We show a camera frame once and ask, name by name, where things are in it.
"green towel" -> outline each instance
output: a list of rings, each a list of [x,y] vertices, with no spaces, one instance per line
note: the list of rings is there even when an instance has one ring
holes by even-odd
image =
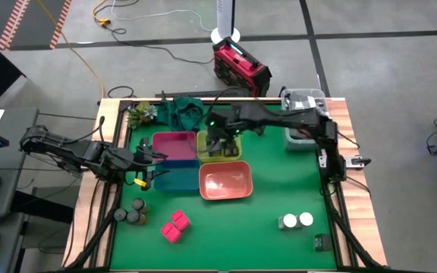
[[[172,131],[198,131],[202,115],[203,103],[200,99],[177,97],[171,102],[161,102],[156,121],[167,124]]]

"black desk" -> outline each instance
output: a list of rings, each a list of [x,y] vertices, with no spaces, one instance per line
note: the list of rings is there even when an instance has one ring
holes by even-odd
[[[23,222],[23,213],[12,213],[0,223],[0,273],[14,272],[12,265]]]
[[[20,139],[27,128],[36,123],[37,117],[37,108],[5,109],[0,120],[0,136],[9,140],[10,145],[0,148],[0,168],[23,167],[25,154],[19,151]],[[17,191],[20,173],[20,170],[0,170],[0,221],[4,217],[0,224],[0,272],[13,272],[11,265],[24,223],[23,213],[66,223],[72,222],[74,214],[70,207]]]
[[[28,127],[36,123],[37,108],[5,109],[0,120],[0,136],[9,140],[10,145],[0,148],[0,168],[22,168],[25,155],[19,151],[20,140]],[[11,207],[14,191],[21,171],[0,170],[0,217]]]

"orange striped tape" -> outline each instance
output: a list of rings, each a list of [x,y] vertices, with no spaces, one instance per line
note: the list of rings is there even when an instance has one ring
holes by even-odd
[[[70,9],[70,3],[72,0],[65,0],[64,6],[61,8],[60,17],[57,20],[57,26],[53,32],[52,41],[50,42],[50,48],[55,49],[58,43],[58,38],[60,38],[61,29],[64,27],[65,18],[67,18],[68,10]]]
[[[27,12],[28,4],[30,0],[17,0],[14,5],[13,11],[8,18],[6,27],[3,30],[0,38],[0,49],[9,49],[11,42],[13,42],[14,34],[23,20],[25,12]]]

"gray concrete floor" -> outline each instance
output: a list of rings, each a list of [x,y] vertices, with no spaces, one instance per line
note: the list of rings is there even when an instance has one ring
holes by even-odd
[[[437,0],[309,0],[316,33],[437,30]],[[64,31],[72,42],[112,41],[92,22],[94,2],[73,1]],[[206,27],[215,25],[214,1],[142,0],[124,15],[190,8]],[[238,1],[237,27],[247,35],[305,33],[297,1]],[[125,39],[208,36],[191,14],[113,22],[126,27]],[[318,88],[310,44],[306,40],[244,42],[242,46],[270,66],[269,96],[283,85]],[[363,155],[373,159],[366,176],[385,254],[392,268],[437,271],[437,157],[428,155],[426,137],[437,117],[437,36],[319,40],[319,51],[332,96],[346,97]],[[211,44],[168,45],[174,54],[199,61],[212,57]],[[165,52],[129,47],[78,49],[96,69],[106,89],[132,86],[135,95],[214,90],[219,82],[212,65],[174,61]],[[6,106],[38,106],[41,111],[93,117],[99,87],[92,74],[68,49],[5,52],[30,78]],[[40,117],[41,124],[68,136],[88,132],[92,121]],[[28,160],[32,167],[44,163]],[[35,186],[54,187],[71,180],[64,174],[24,173]],[[61,256],[28,253],[25,272],[52,269]]]

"red portable power station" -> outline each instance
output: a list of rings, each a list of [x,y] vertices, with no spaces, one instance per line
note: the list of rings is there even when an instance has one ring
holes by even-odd
[[[252,97],[265,97],[269,89],[271,71],[241,48],[230,37],[213,46],[215,74],[230,86],[250,91]]]

